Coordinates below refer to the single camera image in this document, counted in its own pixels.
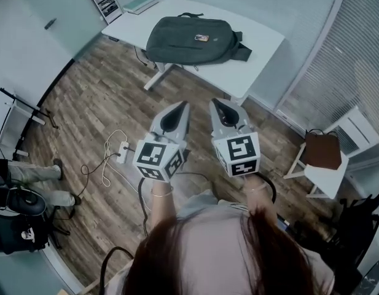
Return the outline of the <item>dark grey backpack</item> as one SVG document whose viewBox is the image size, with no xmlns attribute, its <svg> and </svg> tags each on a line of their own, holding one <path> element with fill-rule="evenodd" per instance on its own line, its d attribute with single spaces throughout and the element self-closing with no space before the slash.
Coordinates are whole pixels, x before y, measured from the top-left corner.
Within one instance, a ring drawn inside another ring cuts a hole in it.
<svg viewBox="0 0 379 295">
<path fill-rule="evenodd" d="M 214 65 L 229 60 L 247 62 L 252 50 L 242 44 L 243 33 L 225 20 L 185 12 L 163 17 L 148 38 L 146 53 L 155 63 Z"/>
</svg>

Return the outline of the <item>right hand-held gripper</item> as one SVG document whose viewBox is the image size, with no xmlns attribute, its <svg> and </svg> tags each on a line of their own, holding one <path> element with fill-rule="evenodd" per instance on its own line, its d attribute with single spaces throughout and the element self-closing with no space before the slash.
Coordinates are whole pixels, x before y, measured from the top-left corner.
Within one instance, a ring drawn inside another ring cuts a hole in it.
<svg viewBox="0 0 379 295">
<path fill-rule="evenodd" d="M 213 98 L 209 102 L 212 144 L 218 160 L 229 177 L 257 173 L 260 144 L 257 132 L 248 126 L 247 112 L 232 101 Z M 225 127 L 234 127 L 223 131 Z"/>
</svg>

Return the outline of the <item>brown paper bag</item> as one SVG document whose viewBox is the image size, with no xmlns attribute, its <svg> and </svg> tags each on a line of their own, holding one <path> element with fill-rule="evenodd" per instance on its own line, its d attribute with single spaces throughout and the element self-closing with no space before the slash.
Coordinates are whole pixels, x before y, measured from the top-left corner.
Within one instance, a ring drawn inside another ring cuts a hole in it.
<svg viewBox="0 0 379 295">
<path fill-rule="evenodd" d="M 335 131 L 312 129 L 305 133 L 305 162 L 312 167 L 337 170 L 342 163 L 340 142 Z"/>
</svg>

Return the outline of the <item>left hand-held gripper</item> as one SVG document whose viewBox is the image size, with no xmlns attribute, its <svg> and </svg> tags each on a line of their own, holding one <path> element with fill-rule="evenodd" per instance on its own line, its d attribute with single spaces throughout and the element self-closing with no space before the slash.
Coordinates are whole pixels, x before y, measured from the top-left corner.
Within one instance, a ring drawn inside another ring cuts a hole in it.
<svg viewBox="0 0 379 295">
<path fill-rule="evenodd" d="M 133 165 L 139 174 L 153 181 L 170 182 L 184 164 L 185 141 L 189 129 L 190 104 L 174 103 L 158 113 L 149 132 L 139 140 Z M 178 140 L 157 133 L 175 133 Z"/>
</svg>

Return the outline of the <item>person's light jeans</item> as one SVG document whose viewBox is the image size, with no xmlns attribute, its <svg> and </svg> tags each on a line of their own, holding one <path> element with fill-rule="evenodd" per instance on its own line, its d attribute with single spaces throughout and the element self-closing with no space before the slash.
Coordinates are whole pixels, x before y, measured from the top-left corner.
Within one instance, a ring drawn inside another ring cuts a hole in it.
<svg viewBox="0 0 379 295">
<path fill-rule="evenodd" d="M 178 218 L 186 218 L 194 213 L 198 213 L 205 208 L 217 205 L 218 199 L 210 189 L 203 191 L 200 194 L 193 195 L 177 212 Z"/>
</svg>

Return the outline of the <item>person's pale pink shirt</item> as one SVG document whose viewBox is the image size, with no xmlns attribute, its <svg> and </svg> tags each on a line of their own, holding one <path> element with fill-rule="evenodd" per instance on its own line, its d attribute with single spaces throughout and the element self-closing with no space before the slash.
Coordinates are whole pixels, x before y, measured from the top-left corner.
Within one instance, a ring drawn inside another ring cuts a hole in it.
<svg viewBox="0 0 379 295">
<path fill-rule="evenodd" d="M 263 211 L 218 204 L 157 225 L 106 295 L 329 295 L 334 281 Z"/>
</svg>

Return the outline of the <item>white table leg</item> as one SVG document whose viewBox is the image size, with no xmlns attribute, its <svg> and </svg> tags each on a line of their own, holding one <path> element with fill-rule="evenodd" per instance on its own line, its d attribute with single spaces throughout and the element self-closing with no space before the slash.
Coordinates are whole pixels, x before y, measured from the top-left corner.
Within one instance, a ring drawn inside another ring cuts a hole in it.
<svg viewBox="0 0 379 295">
<path fill-rule="evenodd" d="M 156 63 L 158 71 L 156 74 L 145 84 L 144 90 L 150 90 L 173 66 L 171 63 Z"/>
</svg>

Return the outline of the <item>white power strip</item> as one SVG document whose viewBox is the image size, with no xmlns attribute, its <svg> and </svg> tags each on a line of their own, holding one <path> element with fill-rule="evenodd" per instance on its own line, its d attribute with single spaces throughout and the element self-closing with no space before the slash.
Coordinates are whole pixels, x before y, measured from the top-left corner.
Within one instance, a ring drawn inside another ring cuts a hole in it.
<svg viewBox="0 0 379 295">
<path fill-rule="evenodd" d="M 119 151 L 118 151 L 119 154 L 116 158 L 117 163 L 123 164 L 126 162 L 129 147 L 130 147 L 130 145 L 127 141 L 121 142 L 120 147 L 119 147 Z"/>
</svg>

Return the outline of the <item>white chair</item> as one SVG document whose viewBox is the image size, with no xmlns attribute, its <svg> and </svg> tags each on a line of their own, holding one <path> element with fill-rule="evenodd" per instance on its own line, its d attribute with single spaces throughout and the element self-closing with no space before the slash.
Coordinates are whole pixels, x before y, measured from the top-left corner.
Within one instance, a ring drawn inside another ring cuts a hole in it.
<svg viewBox="0 0 379 295">
<path fill-rule="evenodd" d="M 300 158 L 304 153 L 306 143 L 300 145 L 300 149 L 288 172 L 283 176 L 284 179 L 294 179 L 305 177 L 313 187 L 306 195 L 309 199 L 334 199 L 343 181 L 349 158 L 340 152 L 342 162 L 337 170 L 313 167 L 304 164 Z"/>
</svg>

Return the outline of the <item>black office chair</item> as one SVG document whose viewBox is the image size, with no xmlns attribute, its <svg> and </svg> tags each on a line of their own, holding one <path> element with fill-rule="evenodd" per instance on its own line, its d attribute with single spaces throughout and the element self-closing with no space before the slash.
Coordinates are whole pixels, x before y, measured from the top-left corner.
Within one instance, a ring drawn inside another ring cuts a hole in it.
<svg viewBox="0 0 379 295">
<path fill-rule="evenodd" d="M 302 222 L 295 222 L 292 235 L 304 248 L 319 253 L 324 262 L 334 271 L 334 290 L 339 295 L 350 295 L 362 280 L 358 266 L 375 237 L 379 227 L 379 194 L 372 198 L 341 199 L 343 209 L 338 221 L 320 218 L 336 232 L 329 241 Z"/>
<path fill-rule="evenodd" d="M 70 235 L 70 232 L 54 226 L 53 221 L 43 216 L 4 216 L 0 214 L 0 252 L 12 254 L 17 251 L 34 252 L 44 249 L 49 241 L 60 249 L 55 233 Z"/>
</svg>

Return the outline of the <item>person's left forearm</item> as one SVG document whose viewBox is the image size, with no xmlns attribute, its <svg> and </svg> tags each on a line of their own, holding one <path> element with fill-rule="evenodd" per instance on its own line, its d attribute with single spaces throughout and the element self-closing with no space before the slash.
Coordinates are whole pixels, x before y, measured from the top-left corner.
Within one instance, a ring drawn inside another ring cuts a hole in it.
<svg viewBox="0 0 379 295">
<path fill-rule="evenodd" d="M 173 188 L 170 183 L 154 181 L 152 186 L 151 228 L 176 215 Z"/>
</svg>

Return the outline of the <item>person's right forearm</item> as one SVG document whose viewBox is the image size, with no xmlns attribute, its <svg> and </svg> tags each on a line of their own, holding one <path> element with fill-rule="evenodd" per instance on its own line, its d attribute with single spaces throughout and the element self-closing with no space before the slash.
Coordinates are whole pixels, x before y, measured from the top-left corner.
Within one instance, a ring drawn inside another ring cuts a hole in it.
<svg viewBox="0 0 379 295">
<path fill-rule="evenodd" d="M 246 194 L 249 211 L 253 213 L 263 211 L 269 223 L 277 225 L 276 208 L 267 187 L 267 183 L 257 175 L 246 175 L 244 177 L 243 190 Z"/>
</svg>

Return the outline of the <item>stack of green books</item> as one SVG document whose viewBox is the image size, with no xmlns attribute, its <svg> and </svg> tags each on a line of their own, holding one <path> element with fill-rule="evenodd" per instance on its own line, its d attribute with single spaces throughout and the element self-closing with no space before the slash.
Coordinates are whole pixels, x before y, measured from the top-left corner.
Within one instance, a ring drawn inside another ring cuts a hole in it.
<svg viewBox="0 0 379 295">
<path fill-rule="evenodd" d="M 159 1 L 160 0 L 133 0 L 122 6 L 122 9 L 128 13 L 139 15 L 159 3 Z"/>
</svg>

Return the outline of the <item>black metal stand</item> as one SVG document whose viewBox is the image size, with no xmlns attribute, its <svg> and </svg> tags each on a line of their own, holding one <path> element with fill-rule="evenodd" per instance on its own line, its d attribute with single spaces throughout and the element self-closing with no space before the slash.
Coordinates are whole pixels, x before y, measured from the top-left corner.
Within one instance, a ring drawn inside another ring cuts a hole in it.
<svg viewBox="0 0 379 295">
<path fill-rule="evenodd" d="M 53 112 L 27 102 L 25 99 L 0 87 L 0 158 L 13 159 L 27 157 L 29 153 L 21 150 L 21 143 L 32 122 L 57 129 Z"/>
</svg>

